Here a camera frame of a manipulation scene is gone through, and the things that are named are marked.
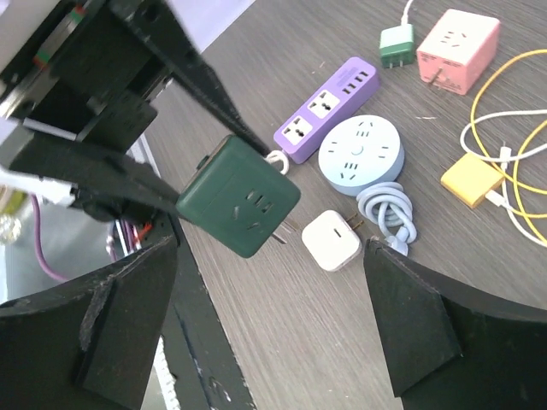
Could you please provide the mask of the pink cube socket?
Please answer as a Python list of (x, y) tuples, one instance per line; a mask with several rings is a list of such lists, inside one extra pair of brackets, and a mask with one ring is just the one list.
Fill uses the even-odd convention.
[(417, 49), (421, 80), (464, 96), (497, 53), (501, 22), (448, 9)]

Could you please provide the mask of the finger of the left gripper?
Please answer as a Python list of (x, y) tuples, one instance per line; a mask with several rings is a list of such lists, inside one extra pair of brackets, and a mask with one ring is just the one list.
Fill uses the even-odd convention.
[(165, 1), (109, 2), (109, 10), (165, 65), (173, 79), (227, 129), (261, 155), (267, 145), (245, 124), (213, 68)]

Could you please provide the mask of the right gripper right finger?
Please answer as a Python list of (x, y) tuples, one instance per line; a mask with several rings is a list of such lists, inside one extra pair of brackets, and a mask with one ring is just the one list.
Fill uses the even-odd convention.
[(369, 240), (364, 270), (394, 396), (406, 409), (544, 409), (546, 312)]

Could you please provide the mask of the purple power strip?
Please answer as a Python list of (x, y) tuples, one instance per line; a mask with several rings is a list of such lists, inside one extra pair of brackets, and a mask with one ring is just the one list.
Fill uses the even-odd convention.
[(337, 124), (350, 118), (378, 89), (377, 69), (352, 56), (289, 117), (273, 140), (292, 161), (301, 164)]

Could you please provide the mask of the dark green cube socket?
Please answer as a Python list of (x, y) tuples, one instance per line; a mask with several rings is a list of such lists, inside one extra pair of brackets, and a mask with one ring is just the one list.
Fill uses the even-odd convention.
[(301, 192), (241, 138), (226, 137), (176, 202), (179, 214), (244, 258), (272, 236)]

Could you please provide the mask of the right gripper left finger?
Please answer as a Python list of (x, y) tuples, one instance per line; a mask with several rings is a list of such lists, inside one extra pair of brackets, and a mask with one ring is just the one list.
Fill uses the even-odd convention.
[(165, 236), (1, 306), (3, 409), (139, 409), (177, 271)]

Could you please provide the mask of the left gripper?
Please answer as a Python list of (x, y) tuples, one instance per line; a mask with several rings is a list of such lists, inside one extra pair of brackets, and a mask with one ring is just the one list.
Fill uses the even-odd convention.
[(165, 1), (4, 1), (1, 151), (8, 170), (96, 220), (176, 214), (179, 193), (122, 154), (156, 118), (170, 84), (151, 45), (174, 22)]

